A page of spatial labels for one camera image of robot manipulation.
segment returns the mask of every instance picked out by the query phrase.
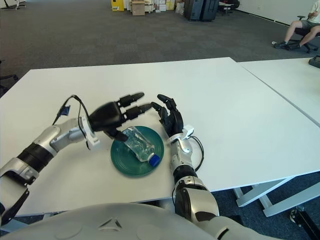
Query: sneaker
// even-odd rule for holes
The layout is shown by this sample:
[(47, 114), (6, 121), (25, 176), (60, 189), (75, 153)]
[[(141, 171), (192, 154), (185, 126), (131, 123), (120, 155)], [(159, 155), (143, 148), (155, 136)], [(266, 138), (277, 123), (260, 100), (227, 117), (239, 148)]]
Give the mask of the sneaker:
[(288, 44), (286, 46), (286, 49), (289, 50), (289, 51), (295, 50), (295, 49), (300, 49), (300, 44), (298, 42), (294, 42), (294, 43)]
[(273, 45), (275, 49), (284, 49), (288, 44), (285, 41)]

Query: floor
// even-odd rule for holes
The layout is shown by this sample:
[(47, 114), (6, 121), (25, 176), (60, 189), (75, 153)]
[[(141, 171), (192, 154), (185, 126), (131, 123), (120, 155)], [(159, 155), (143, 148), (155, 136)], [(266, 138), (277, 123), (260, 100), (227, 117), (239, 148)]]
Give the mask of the floor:
[[(109, 0), (28, 0), (26, 8), (1, 10), (1, 76), (30, 69), (166, 62), (231, 57), (237, 62), (308, 58), (303, 49), (274, 49), (286, 26), (243, 12), (213, 22), (187, 21), (173, 11), (132, 16), (112, 12)], [(1, 84), (12, 87), (12, 80)], [(277, 203), (320, 181), (320, 173), (296, 177), (268, 194)], [(281, 239), (307, 240), (285, 211), (266, 218), (259, 201), (238, 208), (232, 190), (213, 193), (224, 216), (240, 215), (246, 227)], [(320, 227), (319, 198), (304, 204)], [(31, 223), (41, 219), (25, 217)]]

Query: water bottle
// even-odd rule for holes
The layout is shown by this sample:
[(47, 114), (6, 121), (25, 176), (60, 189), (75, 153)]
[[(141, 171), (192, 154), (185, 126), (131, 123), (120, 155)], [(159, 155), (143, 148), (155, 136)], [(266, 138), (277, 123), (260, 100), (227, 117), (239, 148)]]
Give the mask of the water bottle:
[(131, 149), (140, 162), (148, 162), (155, 167), (160, 162), (160, 157), (155, 154), (155, 146), (134, 126), (125, 129), (123, 134), (128, 136), (124, 144)]

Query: wall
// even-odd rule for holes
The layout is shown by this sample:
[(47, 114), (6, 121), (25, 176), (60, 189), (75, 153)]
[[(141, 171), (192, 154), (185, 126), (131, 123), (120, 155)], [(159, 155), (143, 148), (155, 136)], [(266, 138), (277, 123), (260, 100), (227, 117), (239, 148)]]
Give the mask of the wall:
[(240, 0), (238, 10), (291, 24), (298, 15), (308, 16), (317, 0)]

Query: person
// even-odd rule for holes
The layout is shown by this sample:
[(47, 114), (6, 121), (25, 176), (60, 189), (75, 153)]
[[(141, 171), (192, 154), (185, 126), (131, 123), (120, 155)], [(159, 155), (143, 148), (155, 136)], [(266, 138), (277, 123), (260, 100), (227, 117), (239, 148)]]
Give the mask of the person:
[[(307, 20), (293, 21), (286, 32), (284, 41), (273, 45), (276, 49), (284, 49), (289, 47), (290, 50), (301, 48), (320, 33), (320, 0), (316, 1), (310, 13), (308, 14)], [(295, 29), (305, 29), (310, 31), (300, 42), (295, 42), (288, 45), (289, 40), (295, 33)]]

